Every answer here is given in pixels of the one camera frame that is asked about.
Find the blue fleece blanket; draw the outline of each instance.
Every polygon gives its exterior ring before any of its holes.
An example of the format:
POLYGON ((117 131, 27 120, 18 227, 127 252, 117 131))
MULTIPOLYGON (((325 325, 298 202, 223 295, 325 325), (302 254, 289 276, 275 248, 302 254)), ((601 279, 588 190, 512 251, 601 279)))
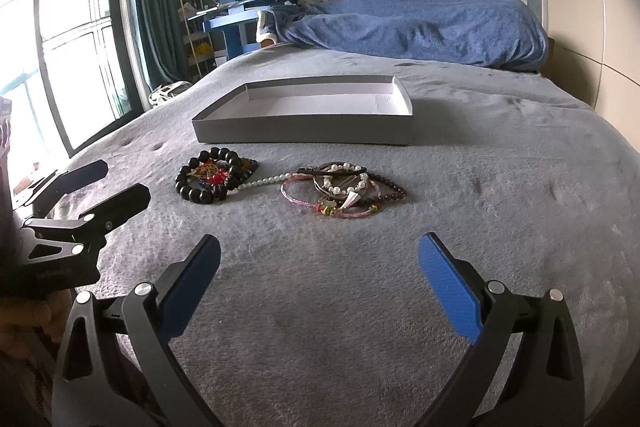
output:
POLYGON ((275 6, 260 35, 278 42, 512 71, 546 61, 545 31, 520 0, 331 0, 275 6))

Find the cardboard box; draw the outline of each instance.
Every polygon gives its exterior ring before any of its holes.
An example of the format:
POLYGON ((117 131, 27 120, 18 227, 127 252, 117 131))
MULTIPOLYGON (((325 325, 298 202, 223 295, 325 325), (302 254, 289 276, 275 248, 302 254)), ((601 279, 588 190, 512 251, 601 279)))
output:
POLYGON ((237 87, 192 120, 202 143, 408 145, 413 110, 394 76, 282 78, 237 87))

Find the pink cord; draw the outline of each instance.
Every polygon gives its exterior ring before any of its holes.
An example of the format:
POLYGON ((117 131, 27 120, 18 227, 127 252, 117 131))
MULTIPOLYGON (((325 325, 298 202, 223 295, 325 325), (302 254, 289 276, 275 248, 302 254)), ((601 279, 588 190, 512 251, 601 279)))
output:
MULTIPOLYGON (((282 195, 285 198, 287 198, 288 201, 290 201, 290 203, 300 204, 301 206, 308 206, 308 208, 313 208, 319 214, 321 214, 320 203, 313 204, 313 203, 309 203, 308 201, 301 201, 301 200, 297 200, 296 198, 292 198, 287 194, 287 191, 284 188, 285 185, 290 182, 304 182, 304 181, 312 180, 313 178, 314 177, 311 174, 295 173, 292 175, 292 177, 289 180, 286 180, 282 183, 282 185, 280 186, 280 191, 282 192, 282 195)), ((382 195, 380 186, 374 181, 369 180, 369 182, 376 188, 378 197, 380 197, 382 195)), ((376 210, 371 210, 372 207, 376 207, 376 205, 372 204, 367 210, 364 210, 363 212, 345 212, 344 210, 336 209, 330 215, 333 217, 341 217, 342 219, 356 219, 358 217, 370 216, 371 214, 374 214, 375 212, 377 212, 376 210)))

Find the gray blanket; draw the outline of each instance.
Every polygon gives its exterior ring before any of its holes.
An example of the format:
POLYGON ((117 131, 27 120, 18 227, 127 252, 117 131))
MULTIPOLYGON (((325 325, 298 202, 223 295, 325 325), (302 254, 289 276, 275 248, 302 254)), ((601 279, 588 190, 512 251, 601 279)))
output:
MULTIPOLYGON (((134 182, 146 212, 111 233, 98 296, 155 280, 204 233, 222 265, 172 349, 229 427, 409 426, 446 383, 467 344, 417 262, 438 233, 485 279, 572 311, 592 413, 640 345, 640 156, 587 105, 533 73, 368 57, 288 44, 224 64, 184 95, 84 150, 108 176, 66 198, 75 216, 134 182), (315 74, 394 74, 414 104, 414 144, 228 144, 260 177, 343 160, 407 187, 366 219, 322 217, 274 185, 199 206, 173 179, 203 145, 191 117, 244 82, 315 74)), ((511 362, 516 346, 505 357, 511 362)), ((497 398, 501 367, 483 407, 497 398)))

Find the glass door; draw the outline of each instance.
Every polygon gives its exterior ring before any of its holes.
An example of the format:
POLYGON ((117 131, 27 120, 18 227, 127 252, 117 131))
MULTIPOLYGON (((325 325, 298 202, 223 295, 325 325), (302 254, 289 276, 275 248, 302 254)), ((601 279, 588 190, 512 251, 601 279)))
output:
POLYGON ((0 0, 0 26, 10 175, 71 157, 143 112, 119 0, 0 0))

